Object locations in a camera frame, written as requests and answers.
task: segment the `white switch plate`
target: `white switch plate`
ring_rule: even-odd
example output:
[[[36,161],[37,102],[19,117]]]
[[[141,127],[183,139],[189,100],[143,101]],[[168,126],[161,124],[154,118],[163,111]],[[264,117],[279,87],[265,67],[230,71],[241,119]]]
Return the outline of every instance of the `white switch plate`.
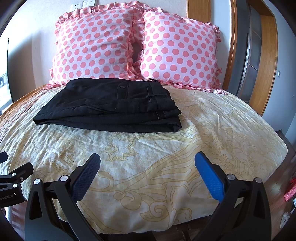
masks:
[[[96,0],[83,1],[82,8],[85,8],[85,7],[93,7],[95,4],[96,4]]]
[[[70,12],[74,11],[75,9],[81,9],[83,6],[83,2],[74,3],[70,7]]]

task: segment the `bed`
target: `bed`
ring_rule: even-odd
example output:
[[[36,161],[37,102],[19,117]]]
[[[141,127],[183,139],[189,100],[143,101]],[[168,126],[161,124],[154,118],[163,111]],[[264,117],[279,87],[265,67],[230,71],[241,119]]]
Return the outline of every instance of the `bed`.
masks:
[[[37,126],[33,117],[64,87],[34,90],[0,117],[0,151],[10,160],[0,165],[0,173],[31,162],[34,173],[22,184],[27,199],[36,178],[57,180],[97,153],[100,170],[77,205],[98,233],[123,234],[162,231],[213,213],[218,202],[194,166],[199,151],[244,180],[266,181],[285,158],[284,142],[234,95],[164,87],[182,111],[177,133]]]

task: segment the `trousers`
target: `trousers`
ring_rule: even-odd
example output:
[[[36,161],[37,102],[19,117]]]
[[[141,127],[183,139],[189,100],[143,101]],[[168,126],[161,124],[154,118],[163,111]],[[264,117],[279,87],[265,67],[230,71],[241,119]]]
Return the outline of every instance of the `trousers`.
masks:
[[[177,132],[181,111],[158,81],[70,80],[34,117],[56,124],[114,132]]]

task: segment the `mattress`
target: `mattress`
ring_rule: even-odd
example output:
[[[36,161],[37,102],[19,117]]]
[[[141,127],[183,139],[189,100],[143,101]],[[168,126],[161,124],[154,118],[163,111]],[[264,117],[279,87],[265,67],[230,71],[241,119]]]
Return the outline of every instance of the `mattress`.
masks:
[[[37,126],[33,117],[64,87],[36,89],[0,117],[0,151],[9,156],[0,164],[0,174],[32,163],[34,173],[22,183],[27,199],[36,178],[58,180],[97,153],[100,170],[77,205],[98,233],[123,234],[162,231],[213,213],[218,201],[194,165],[199,151],[225,173],[243,180],[266,181],[285,158],[284,142],[234,95],[164,87],[182,111],[182,129],[177,133]],[[66,220],[54,203],[59,217]]]

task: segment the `pillow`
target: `pillow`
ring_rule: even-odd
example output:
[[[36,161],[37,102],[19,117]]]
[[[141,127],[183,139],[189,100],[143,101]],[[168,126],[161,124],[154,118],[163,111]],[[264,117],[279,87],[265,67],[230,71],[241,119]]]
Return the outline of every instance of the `pillow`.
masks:
[[[143,51],[134,64],[140,66],[138,78],[221,93],[216,58],[219,28],[157,10],[144,14]]]
[[[59,17],[55,24],[57,53],[49,70],[51,86],[85,77],[133,78],[130,38],[140,8],[137,2],[110,3]]]

